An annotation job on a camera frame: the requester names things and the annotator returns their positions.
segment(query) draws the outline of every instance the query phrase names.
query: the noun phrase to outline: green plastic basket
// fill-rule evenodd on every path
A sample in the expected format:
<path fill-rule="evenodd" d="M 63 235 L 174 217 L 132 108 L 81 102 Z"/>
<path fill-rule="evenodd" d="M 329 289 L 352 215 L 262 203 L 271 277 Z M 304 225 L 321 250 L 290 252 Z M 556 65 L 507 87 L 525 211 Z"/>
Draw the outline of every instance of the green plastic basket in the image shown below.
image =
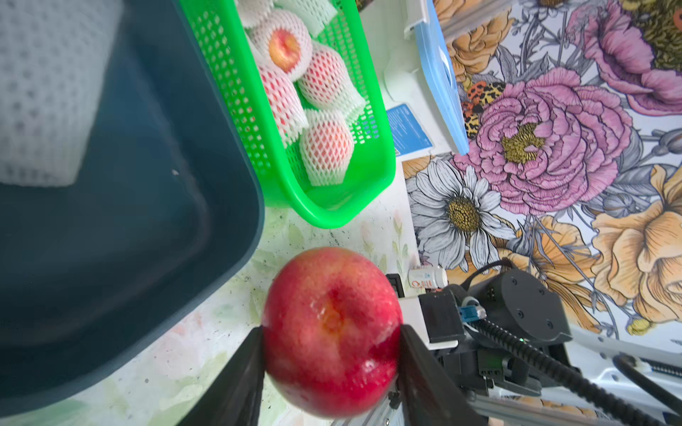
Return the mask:
<path fill-rule="evenodd" d="M 341 54 L 368 105 L 351 128 L 355 150 L 343 184 L 313 187 L 298 142 L 284 148 L 234 0 L 180 0 L 263 189 L 265 204 L 292 207 L 319 228 L 339 228 L 391 184 L 396 154 L 355 0 L 316 38 Z M 303 101 L 303 106 L 310 105 Z"/>

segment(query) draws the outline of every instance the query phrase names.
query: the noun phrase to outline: foam net sleeve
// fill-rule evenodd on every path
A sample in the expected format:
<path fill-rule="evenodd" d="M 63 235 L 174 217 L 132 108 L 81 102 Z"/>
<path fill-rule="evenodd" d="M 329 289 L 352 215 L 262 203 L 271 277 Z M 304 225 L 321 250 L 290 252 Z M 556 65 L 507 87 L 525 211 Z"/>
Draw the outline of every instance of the foam net sleeve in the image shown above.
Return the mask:
<path fill-rule="evenodd" d="M 339 111 L 306 110 L 310 127 L 303 132 L 301 158 L 313 186 L 343 182 L 353 155 L 353 135 Z"/>
<path fill-rule="evenodd" d="M 306 25 L 293 13 L 284 9 L 275 9 L 263 22 L 251 31 L 251 41 L 261 56 L 272 62 L 270 41 L 275 31 L 283 29 L 296 39 L 300 48 L 300 58 L 296 65 L 286 73 L 291 81 L 296 81 L 306 72 L 312 56 L 312 40 Z"/>
<path fill-rule="evenodd" d="M 294 84 L 284 71 L 268 63 L 259 63 L 258 72 L 263 81 L 265 94 L 280 131 L 284 148 L 287 148 L 308 127 L 308 118 L 296 94 Z"/>
<path fill-rule="evenodd" d="M 0 183 L 76 181 L 122 0 L 0 1 Z"/>
<path fill-rule="evenodd" d="M 272 0 L 237 0 L 237 13 L 244 28 L 260 24 L 273 7 Z"/>
<path fill-rule="evenodd" d="M 328 0 L 277 0 L 276 4 L 298 15 L 312 37 L 317 37 L 337 14 Z"/>
<path fill-rule="evenodd" d="M 365 109 L 366 101 L 353 86 L 343 58 L 324 44 L 313 42 L 310 65 L 298 84 L 311 105 L 340 111 L 349 125 Z"/>

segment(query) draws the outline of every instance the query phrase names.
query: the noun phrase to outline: plastic bin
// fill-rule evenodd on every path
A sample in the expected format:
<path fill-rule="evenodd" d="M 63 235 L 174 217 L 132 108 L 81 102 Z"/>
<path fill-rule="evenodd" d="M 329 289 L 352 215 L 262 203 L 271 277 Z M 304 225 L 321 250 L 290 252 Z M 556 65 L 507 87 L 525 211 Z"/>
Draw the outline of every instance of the plastic bin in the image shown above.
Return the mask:
<path fill-rule="evenodd" d="M 113 373 L 260 239 L 256 176 L 172 0 L 126 2 L 87 146 L 69 187 L 0 185 L 0 418 Z"/>
<path fill-rule="evenodd" d="M 399 159 L 469 152 L 455 73 L 433 2 L 374 0 L 361 16 Z"/>
<path fill-rule="evenodd" d="M 395 177 L 393 138 L 354 0 L 333 0 L 338 15 L 316 38 L 337 50 L 369 102 L 351 132 L 355 151 L 341 185 L 311 186 L 298 142 L 284 149 L 233 0 L 180 0 L 237 125 L 265 203 L 292 207 L 320 228 L 353 219 Z"/>

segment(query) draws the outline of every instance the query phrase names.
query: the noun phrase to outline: blue plastic container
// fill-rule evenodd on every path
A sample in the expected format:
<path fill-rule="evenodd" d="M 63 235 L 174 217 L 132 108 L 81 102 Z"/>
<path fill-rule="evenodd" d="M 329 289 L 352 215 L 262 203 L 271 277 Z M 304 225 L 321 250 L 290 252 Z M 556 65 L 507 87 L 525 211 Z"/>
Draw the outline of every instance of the blue plastic container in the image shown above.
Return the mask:
<path fill-rule="evenodd" d="M 433 1 L 373 0 L 360 17 L 398 159 L 468 153 L 456 76 Z"/>
<path fill-rule="evenodd" d="M 184 15 L 129 1 L 76 183 L 0 185 L 0 417 L 113 373 L 236 273 L 262 228 Z"/>

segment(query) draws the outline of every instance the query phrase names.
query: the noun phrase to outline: white daisy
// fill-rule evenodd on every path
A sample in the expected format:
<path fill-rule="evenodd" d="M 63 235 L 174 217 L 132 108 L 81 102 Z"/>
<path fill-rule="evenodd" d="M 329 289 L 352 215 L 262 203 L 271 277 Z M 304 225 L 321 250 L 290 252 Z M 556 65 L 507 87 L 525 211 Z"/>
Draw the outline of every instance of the white daisy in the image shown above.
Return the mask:
<path fill-rule="evenodd" d="M 537 13 L 540 20 L 545 20 L 548 16 L 554 18 L 559 12 L 568 12 L 586 1 L 588 0 L 520 0 L 519 3 L 528 15 Z"/>
<path fill-rule="evenodd" d="M 512 239 L 514 231 L 491 215 L 500 193 L 489 191 L 487 179 L 477 179 L 468 167 L 464 180 L 444 159 L 432 160 L 426 170 L 406 182 L 419 249 L 443 268 L 467 272 L 464 259 L 469 242 L 471 261 L 478 269 L 499 260 L 490 236 Z"/>

